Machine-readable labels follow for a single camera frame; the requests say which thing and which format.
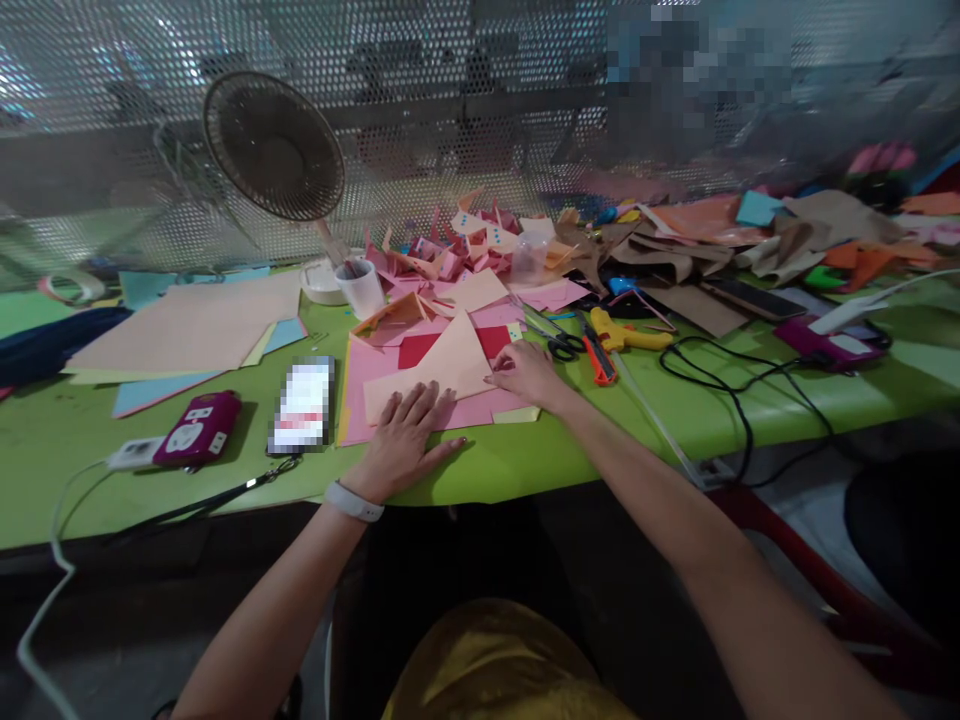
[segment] light blue paper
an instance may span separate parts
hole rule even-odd
[[[783,202],[763,193],[747,190],[740,202],[737,222],[751,227],[767,227],[773,222],[774,215],[783,207]]]
[[[273,335],[267,342],[264,354],[278,350],[286,345],[305,338],[307,334],[303,330],[300,318],[292,320],[281,320],[273,330]],[[139,382],[121,383],[117,390],[117,401],[113,405],[113,417],[119,418],[143,410],[144,408],[156,405],[162,400],[166,400],[172,395],[177,395],[201,383],[205,383],[211,378],[222,375],[223,373],[196,373],[193,375],[180,375],[173,378],[162,378],[159,380],[141,380]]]
[[[224,282],[240,282],[242,280],[256,280],[267,277],[269,267],[241,270],[223,276]],[[131,310],[143,310],[151,303],[159,300],[167,288],[177,279],[176,273],[138,273],[120,271],[120,287],[126,306]]]

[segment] tape roll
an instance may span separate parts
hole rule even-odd
[[[53,285],[54,280],[66,280],[68,283],[73,283],[76,289],[58,290]],[[37,290],[51,300],[70,306],[86,305],[107,294],[106,285],[83,270],[63,270],[52,275],[46,275],[37,282]]]
[[[300,287],[304,295],[319,305],[347,304],[329,258],[305,263],[300,268]]]

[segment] green table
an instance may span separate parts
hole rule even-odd
[[[915,292],[897,296],[893,302],[894,307],[878,315],[877,321],[896,342],[891,355],[877,367],[853,378],[812,371],[795,373],[838,432],[956,406],[960,399],[960,316],[956,310],[960,307],[960,291],[934,280],[921,283]],[[343,308],[311,305],[302,317],[311,331],[327,336],[321,341],[306,338],[267,355],[257,367],[228,373],[202,386],[204,391],[236,390],[245,402],[221,462],[196,475],[176,470],[113,475],[73,514],[66,537],[120,530],[233,487],[270,467],[272,461],[263,452],[267,428],[291,358],[329,354],[342,361],[346,332],[355,323]],[[567,322],[574,329],[573,321]],[[682,336],[695,332],[682,325],[680,330]],[[732,334],[723,344],[779,362],[794,357],[790,348],[771,335],[771,327],[760,321]],[[715,350],[697,350],[691,357],[731,384],[740,384],[750,374],[749,368]],[[728,398],[667,375],[657,365],[655,353],[632,350],[624,358],[691,458],[714,457],[742,447],[743,429]],[[586,356],[558,368],[591,402],[662,457],[675,462],[622,384],[595,386]],[[342,372],[338,373],[338,384],[339,380]],[[65,379],[22,389],[0,402],[0,549],[45,542],[53,505],[67,478],[84,465],[106,458],[126,440],[168,432],[193,394],[184,393],[122,420],[110,417],[115,388],[70,385]],[[781,377],[758,383],[742,396],[742,402],[758,445],[808,439],[823,432]],[[456,462],[396,498],[398,504],[492,503],[597,477],[583,452],[557,420],[546,414],[536,423],[468,428],[440,437],[460,434],[472,443]],[[327,485],[357,462],[363,452],[364,446],[357,446],[308,454],[299,468],[245,494],[225,512],[305,498],[320,500]],[[85,480],[79,481],[66,507],[96,477],[97,471],[91,470]]]

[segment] left hand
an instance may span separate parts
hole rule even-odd
[[[419,383],[404,398],[400,393],[391,395],[367,454],[340,484],[378,505],[416,485],[467,442],[459,437],[426,451],[427,438],[454,400],[451,390],[441,395],[436,382]]]

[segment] yellow glue gun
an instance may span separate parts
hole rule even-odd
[[[627,325],[613,322],[610,314],[599,307],[590,311],[590,322],[600,336],[600,344],[607,352],[622,352],[627,346],[643,350],[663,350],[673,342],[670,333],[642,333]]]

